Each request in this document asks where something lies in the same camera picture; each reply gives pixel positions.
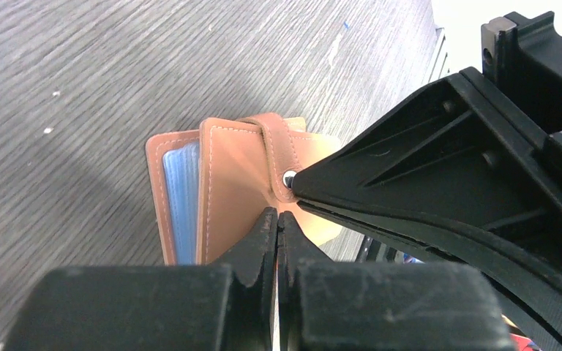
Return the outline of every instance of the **gray wooden table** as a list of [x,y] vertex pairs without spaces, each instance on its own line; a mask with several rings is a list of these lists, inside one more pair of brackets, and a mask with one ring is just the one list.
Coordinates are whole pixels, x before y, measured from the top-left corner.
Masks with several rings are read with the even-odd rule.
[[0,341],[53,267],[162,262],[148,137],[275,111],[348,141],[435,41],[429,0],[0,1]]

